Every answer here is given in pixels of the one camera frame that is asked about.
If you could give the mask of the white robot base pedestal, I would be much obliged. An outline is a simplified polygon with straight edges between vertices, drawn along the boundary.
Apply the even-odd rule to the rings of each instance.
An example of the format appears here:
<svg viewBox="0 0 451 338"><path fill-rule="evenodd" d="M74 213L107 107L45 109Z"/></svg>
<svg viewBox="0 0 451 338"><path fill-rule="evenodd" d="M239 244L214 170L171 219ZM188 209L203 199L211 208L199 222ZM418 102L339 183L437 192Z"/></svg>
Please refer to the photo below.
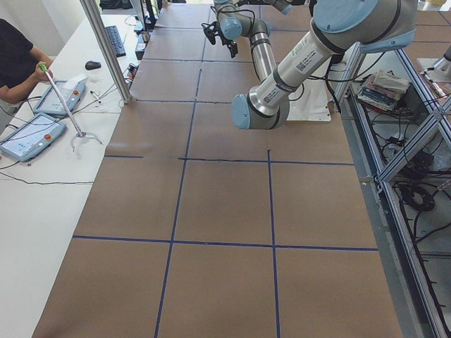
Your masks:
<svg viewBox="0 0 451 338"><path fill-rule="evenodd" d="M328 95L322 81L306 80L296 92L288 96L290 112L288 121L330 122Z"/></svg>

